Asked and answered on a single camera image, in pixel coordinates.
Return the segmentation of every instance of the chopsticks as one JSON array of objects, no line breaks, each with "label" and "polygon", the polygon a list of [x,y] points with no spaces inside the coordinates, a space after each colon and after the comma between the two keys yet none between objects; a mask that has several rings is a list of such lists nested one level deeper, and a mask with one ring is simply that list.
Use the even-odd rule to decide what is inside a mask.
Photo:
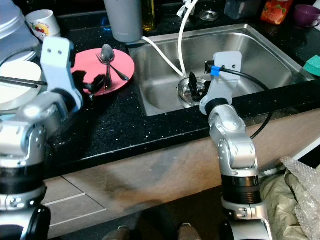
[{"label": "chopsticks", "polygon": [[28,87],[32,89],[37,89],[39,85],[47,86],[48,84],[44,81],[32,81],[32,80],[25,80],[19,78],[12,78],[7,76],[0,76],[0,82],[5,84],[13,84],[23,87]]}]

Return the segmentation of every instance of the floor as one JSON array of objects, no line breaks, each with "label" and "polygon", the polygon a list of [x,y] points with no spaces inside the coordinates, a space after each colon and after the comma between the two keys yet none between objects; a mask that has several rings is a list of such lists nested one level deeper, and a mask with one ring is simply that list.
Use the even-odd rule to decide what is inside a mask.
[{"label": "floor", "polygon": [[[317,167],[320,146],[301,159]],[[142,212],[73,232],[53,240],[102,240],[119,226],[127,226],[132,240],[177,240],[182,223],[190,223],[202,240],[217,240],[219,225],[225,219],[221,207],[222,188],[215,187]]]}]

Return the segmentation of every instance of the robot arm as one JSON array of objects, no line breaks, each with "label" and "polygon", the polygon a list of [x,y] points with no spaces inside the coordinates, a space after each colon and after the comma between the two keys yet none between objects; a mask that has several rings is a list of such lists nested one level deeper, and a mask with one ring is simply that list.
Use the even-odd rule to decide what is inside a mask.
[{"label": "robot arm", "polygon": [[47,239],[51,214],[41,205],[46,141],[83,105],[70,70],[72,49],[65,38],[45,38],[41,66],[48,91],[0,123],[1,239]]},{"label": "robot arm", "polygon": [[[213,60],[217,67],[233,66],[239,71],[241,57],[239,52],[219,52]],[[233,237],[225,235],[222,239],[272,240],[266,204],[260,195],[255,146],[246,134],[244,121],[229,105],[239,77],[229,73],[211,75],[216,76],[199,107],[202,113],[209,115],[210,136],[219,155],[222,207],[228,218],[223,231]]]}]

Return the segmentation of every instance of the sink basin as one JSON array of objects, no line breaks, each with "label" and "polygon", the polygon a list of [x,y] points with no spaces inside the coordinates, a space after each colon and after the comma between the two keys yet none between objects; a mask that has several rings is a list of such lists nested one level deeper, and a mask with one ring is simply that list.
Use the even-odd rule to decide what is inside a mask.
[{"label": "sink basin", "polygon": [[[178,34],[150,39],[180,69]],[[135,63],[135,82],[144,113],[154,116],[183,109],[177,92],[183,78],[148,43],[139,41],[127,47]],[[187,76],[193,72],[197,78],[210,81],[211,76],[204,74],[204,62],[212,60],[214,53],[225,51],[241,52],[241,71],[257,78],[270,89],[314,80],[299,64],[247,24],[184,32],[182,54]],[[259,91],[262,91],[260,87],[241,78],[233,97]]]}]

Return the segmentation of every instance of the white hose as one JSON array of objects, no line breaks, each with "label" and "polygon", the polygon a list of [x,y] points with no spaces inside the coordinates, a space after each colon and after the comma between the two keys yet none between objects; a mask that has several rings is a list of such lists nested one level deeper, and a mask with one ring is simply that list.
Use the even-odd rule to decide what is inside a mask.
[{"label": "white hose", "polygon": [[153,42],[151,41],[151,39],[147,38],[146,36],[142,36],[142,40],[146,41],[147,43],[151,44],[154,49],[160,54],[160,56],[170,65],[170,67],[173,68],[173,70],[176,71],[177,74],[179,74],[181,77],[186,77],[187,73],[186,73],[186,68],[185,68],[185,63],[184,63],[184,58],[182,55],[182,36],[184,33],[184,29],[188,20],[188,17],[192,11],[192,9],[194,9],[195,5],[197,4],[199,0],[193,0],[193,2],[191,3],[190,7],[188,8],[188,10],[185,13],[185,16],[182,20],[181,23],[181,27],[180,27],[180,32],[179,32],[179,36],[178,36],[178,57],[179,57],[179,62],[180,62],[180,66],[181,66],[181,70],[180,71],[166,56],[165,54],[160,50],[160,48]]}]

